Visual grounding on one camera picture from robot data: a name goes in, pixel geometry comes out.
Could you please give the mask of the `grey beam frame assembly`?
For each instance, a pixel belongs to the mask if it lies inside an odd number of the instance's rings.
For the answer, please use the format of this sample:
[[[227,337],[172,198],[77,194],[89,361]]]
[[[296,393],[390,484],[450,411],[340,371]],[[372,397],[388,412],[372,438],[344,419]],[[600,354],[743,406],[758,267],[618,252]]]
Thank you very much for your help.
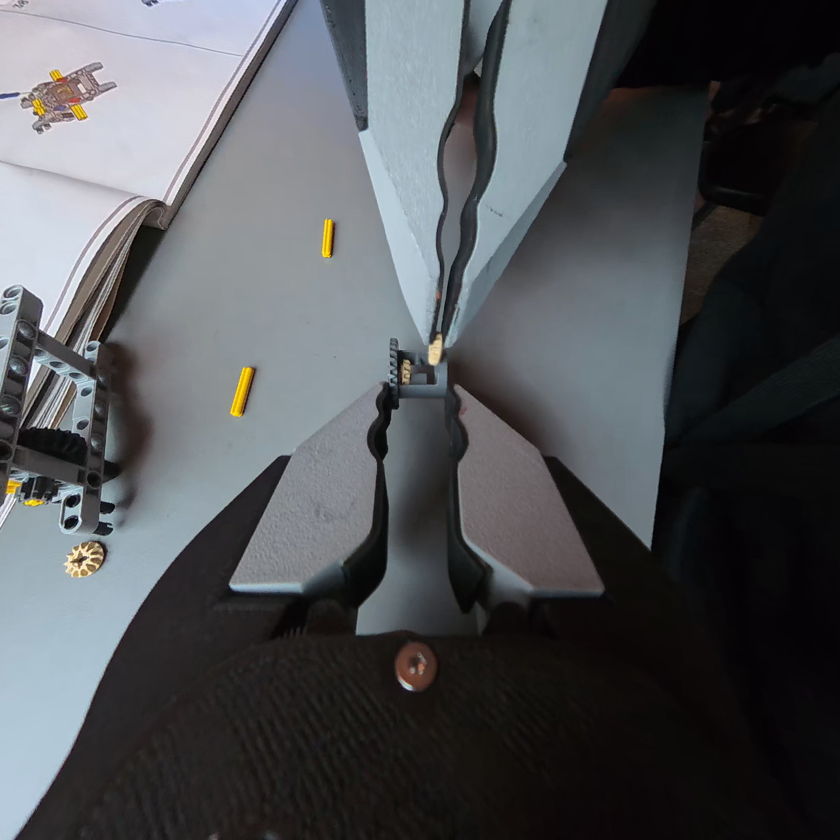
[[[48,336],[39,328],[42,311],[42,301],[22,286],[2,292],[2,496],[9,481],[16,481],[19,501],[60,504],[63,533],[107,537],[114,505],[102,500],[102,488],[119,473],[106,459],[112,353],[98,341],[79,353]],[[34,365],[75,388],[70,430],[24,427]]]

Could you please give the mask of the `building instruction booklet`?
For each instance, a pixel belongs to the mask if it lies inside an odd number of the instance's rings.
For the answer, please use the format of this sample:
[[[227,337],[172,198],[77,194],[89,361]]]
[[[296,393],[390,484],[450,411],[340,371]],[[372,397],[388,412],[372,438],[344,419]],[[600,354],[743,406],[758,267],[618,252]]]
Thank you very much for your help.
[[[41,331],[100,342],[140,228],[172,222],[295,4],[2,2],[2,292]],[[34,365],[24,427],[70,430],[75,393]]]

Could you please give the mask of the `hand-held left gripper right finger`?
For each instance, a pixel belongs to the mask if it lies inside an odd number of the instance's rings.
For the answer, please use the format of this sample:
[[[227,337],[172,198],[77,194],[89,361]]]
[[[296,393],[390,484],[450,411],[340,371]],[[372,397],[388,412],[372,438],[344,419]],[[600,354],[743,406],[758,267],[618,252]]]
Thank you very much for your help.
[[[460,611],[603,596],[539,450],[459,385],[449,389],[445,411],[448,577]]]

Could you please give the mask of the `grey toy differential gear assembly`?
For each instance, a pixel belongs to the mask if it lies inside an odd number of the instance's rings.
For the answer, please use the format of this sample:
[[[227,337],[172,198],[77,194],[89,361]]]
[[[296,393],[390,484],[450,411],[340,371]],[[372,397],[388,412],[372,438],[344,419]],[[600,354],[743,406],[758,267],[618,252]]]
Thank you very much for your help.
[[[402,400],[445,399],[448,391],[448,367],[445,359],[437,367],[428,365],[427,350],[416,353],[403,350],[396,338],[390,339],[388,353],[388,404],[396,410]]]

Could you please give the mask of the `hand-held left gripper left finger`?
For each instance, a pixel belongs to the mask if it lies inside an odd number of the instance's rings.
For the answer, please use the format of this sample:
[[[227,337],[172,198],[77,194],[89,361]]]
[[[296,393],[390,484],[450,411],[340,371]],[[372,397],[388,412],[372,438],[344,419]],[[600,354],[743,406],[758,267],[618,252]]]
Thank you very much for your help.
[[[332,598],[361,606],[387,564],[384,460],[391,420],[379,383],[289,458],[229,582],[248,595]]]

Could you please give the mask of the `large tan bevel gear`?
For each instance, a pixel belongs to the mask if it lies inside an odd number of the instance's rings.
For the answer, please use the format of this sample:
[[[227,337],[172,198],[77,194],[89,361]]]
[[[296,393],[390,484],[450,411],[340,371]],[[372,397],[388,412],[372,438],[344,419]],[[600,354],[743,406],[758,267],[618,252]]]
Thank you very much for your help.
[[[79,543],[66,556],[65,572],[73,579],[87,578],[100,570],[106,556],[106,547],[100,541]]]

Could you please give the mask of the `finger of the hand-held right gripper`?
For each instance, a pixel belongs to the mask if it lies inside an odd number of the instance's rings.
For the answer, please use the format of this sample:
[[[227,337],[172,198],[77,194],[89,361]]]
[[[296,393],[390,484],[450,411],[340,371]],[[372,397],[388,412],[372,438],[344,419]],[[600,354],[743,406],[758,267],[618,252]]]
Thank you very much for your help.
[[[475,317],[548,193],[589,73],[606,2],[500,2],[481,57],[476,175],[459,220],[443,345]]]
[[[487,4],[368,1],[364,34],[368,124],[360,141],[408,311],[431,342],[476,169],[455,114],[484,52]]]

